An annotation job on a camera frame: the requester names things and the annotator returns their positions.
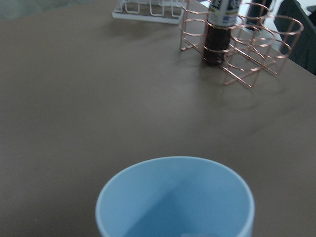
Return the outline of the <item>light blue cup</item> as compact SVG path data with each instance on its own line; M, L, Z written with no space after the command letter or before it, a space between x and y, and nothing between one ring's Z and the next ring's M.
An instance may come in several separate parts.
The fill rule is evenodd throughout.
M250 237L255 202L232 169L205 158L163 157L113 176L97 199L103 237Z

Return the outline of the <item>dark bottle in rack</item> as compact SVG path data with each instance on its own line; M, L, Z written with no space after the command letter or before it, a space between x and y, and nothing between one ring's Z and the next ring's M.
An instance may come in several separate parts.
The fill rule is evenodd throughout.
M231 27L236 25L241 1L213 0L209 6L207 34L202 54L208 66L217 66L224 61L224 51L230 43Z

